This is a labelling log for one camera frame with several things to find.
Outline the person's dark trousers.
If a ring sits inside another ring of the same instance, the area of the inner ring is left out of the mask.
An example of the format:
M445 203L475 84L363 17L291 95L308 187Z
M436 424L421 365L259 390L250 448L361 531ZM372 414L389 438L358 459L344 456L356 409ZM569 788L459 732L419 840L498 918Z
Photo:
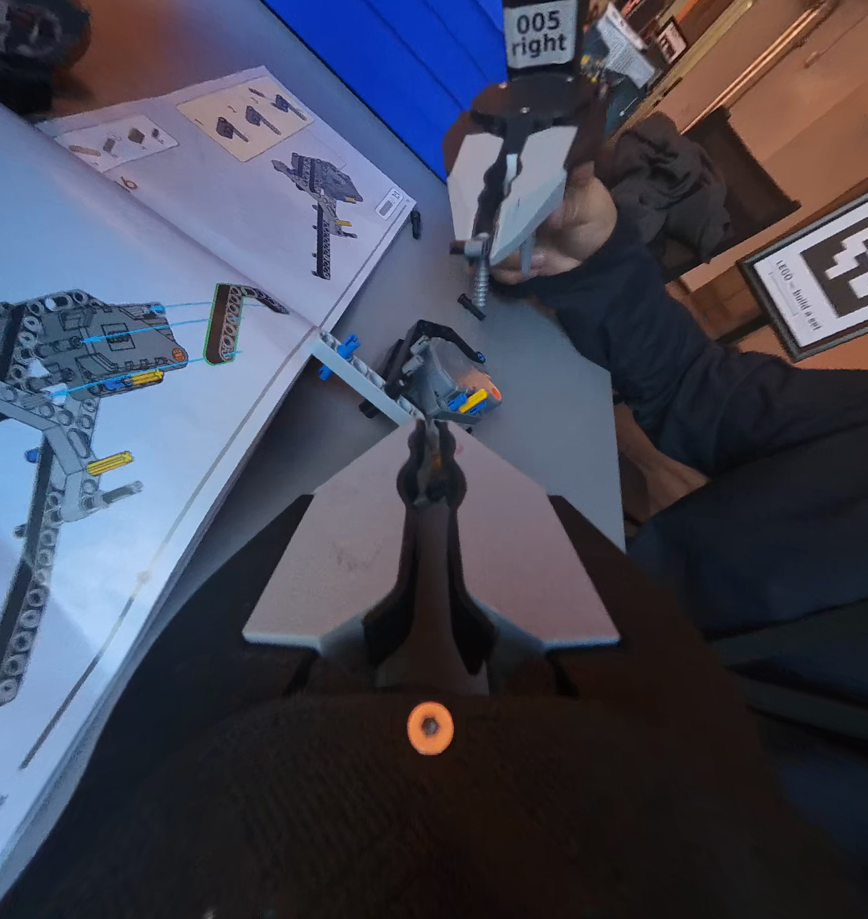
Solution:
M724 473L652 517L629 555L708 638L868 599L868 439Z

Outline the person's right forearm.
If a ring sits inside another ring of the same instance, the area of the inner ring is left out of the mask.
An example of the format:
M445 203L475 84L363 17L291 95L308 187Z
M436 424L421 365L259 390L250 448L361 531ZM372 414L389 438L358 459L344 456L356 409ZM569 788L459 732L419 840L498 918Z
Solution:
M712 479L780 460L868 477L868 370L803 370L708 339L629 223L527 288L671 459Z

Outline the lego instruction booklet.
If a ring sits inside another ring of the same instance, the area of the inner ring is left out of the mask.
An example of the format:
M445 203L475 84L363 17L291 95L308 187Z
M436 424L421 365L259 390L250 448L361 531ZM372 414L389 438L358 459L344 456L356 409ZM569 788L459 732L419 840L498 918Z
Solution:
M311 113L273 152L220 156L187 102L233 81L42 127L0 104L0 898L415 205Z

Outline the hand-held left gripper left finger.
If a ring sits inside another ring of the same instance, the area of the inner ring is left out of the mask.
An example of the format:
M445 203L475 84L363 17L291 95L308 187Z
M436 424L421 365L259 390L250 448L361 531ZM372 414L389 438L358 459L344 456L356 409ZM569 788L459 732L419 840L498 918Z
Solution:
M397 476L417 423L398 427L317 487L242 635L369 664L364 617L396 586L405 503Z

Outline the black cardboard lego box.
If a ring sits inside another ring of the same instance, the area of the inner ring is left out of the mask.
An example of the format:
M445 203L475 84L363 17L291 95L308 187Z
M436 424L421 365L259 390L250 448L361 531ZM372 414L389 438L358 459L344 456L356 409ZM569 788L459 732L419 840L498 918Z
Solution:
M56 77L85 54L91 13L79 1L0 1L0 103L24 117L52 107Z

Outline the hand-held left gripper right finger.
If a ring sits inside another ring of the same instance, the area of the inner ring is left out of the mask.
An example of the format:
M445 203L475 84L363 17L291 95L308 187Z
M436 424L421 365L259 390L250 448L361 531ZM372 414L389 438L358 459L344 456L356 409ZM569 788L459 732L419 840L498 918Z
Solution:
M621 635L538 484L454 424L465 491L456 516L463 583L495 628L490 673Z

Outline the framed marker sign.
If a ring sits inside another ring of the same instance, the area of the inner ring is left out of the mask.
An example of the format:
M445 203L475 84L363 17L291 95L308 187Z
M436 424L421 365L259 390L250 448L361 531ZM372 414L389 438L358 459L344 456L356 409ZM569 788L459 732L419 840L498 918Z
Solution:
M868 191L736 267L793 363L868 334Z

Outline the dark jacket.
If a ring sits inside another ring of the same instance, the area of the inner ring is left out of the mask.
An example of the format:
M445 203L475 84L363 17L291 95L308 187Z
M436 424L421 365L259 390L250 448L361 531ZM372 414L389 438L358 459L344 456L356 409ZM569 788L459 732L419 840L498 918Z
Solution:
M718 107L681 133L655 113L601 151L597 175L632 222L663 280L758 235L800 208Z

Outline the person's right hand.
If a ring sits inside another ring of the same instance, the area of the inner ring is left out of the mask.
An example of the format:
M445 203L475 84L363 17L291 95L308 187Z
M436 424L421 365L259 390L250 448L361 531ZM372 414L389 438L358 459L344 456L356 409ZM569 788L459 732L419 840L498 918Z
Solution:
M518 285L534 278L554 277L580 267L609 240L617 210L610 192L587 162L572 169L559 206L536 229L531 261L522 266L519 252L490 269L491 279Z

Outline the partly built lego model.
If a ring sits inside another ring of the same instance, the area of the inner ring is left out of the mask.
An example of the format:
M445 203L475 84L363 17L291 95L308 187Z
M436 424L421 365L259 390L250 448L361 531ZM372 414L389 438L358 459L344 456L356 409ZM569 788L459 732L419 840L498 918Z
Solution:
M410 468L407 493L417 507L452 502L458 474L448 471L441 431L453 423L471 432L503 403L486 368L485 356L446 325L415 322L385 354L379 370L357 357L359 338L338 340L318 331L311 354L319 377L337 377L360 397L367 418L383 416L397 426L421 424L418 457Z

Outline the blue panel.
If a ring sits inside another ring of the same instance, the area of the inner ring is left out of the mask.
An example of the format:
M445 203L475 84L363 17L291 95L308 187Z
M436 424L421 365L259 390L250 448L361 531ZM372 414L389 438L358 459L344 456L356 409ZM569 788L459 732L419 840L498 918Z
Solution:
M267 1L439 178L442 140L507 76L500 1Z

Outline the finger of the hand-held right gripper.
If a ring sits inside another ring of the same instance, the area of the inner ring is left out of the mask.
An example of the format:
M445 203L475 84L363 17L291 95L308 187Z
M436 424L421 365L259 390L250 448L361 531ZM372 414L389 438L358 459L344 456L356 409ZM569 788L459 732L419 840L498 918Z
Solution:
M566 157L577 136L574 125L554 125L530 134L517 155L491 234L489 262L494 266L519 251L559 206L566 187Z
M470 247L479 235L496 238L499 246L516 238L519 173L520 154L508 153L501 137L482 132L463 138L448 176L455 247Z

